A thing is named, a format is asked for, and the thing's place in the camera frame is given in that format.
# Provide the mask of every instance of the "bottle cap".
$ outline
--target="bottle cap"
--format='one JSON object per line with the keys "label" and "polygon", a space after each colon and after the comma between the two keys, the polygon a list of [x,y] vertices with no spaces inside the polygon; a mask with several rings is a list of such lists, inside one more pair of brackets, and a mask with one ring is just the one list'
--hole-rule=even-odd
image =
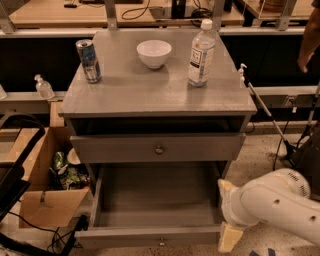
{"label": "bottle cap", "polygon": [[212,29],[212,20],[210,19],[204,19],[201,22],[201,29],[203,30],[210,30]]}

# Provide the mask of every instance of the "cabinet top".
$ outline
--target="cabinet top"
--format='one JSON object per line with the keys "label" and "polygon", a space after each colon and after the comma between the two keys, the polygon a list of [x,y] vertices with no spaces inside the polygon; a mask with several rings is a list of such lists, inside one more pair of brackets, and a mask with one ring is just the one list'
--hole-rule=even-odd
{"label": "cabinet top", "polygon": [[[60,115],[65,118],[178,115],[252,115],[256,107],[223,42],[216,34],[205,87],[188,84],[191,43],[198,29],[120,29],[98,32],[94,46],[101,80],[89,84],[80,65]],[[145,40],[171,44],[172,54],[158,70],[146,67],[136,47]]]}

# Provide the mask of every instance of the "cardboard box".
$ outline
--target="cardboard box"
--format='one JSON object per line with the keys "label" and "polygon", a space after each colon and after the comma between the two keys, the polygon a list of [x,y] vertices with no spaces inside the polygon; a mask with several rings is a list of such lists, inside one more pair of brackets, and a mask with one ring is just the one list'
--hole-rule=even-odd
{"label": "cardboard box", "polygon": [[[36,131],[37,129],[22,129],[6,161],[14,162]],[[49,127],[23,164],[23,179],[31,185],[22,197],[20,215],[35,226],[68,226],[88,193],[88,188],[50,190],[49,167],[52,165],[53,156],[57,151],[69,152],[71,148],[70,132],[66,127]],[[30,227],[23,221],[20,221],[19,226]]]}

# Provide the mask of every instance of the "drawer knob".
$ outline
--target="drawer knob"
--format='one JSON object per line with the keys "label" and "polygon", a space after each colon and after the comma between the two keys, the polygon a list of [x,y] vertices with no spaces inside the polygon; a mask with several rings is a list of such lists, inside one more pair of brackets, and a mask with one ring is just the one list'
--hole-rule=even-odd
{"label": "drawer knob", "polygon": [[160,247],[167,246],[167,244],[164,242],[164,239],[163,239],[163,238],[160,239],[159,246],[160,246]]}
{"label": "drawer knob", "polygon": [[161,146],[157,146],[155,152],[156,154],[161,155],[164,152],[164,150]]}

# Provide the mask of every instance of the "bottle label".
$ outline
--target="bottle label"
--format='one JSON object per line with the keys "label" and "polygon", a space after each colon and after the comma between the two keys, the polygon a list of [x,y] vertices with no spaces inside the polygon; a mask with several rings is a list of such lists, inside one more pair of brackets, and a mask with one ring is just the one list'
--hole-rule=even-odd
{"label": "bottle label", "polygon": [[207,80],[212,61],[213,50],[214,48],[199,50],[195,47],[192,47],[189,65],[189,79],[194,82]]}

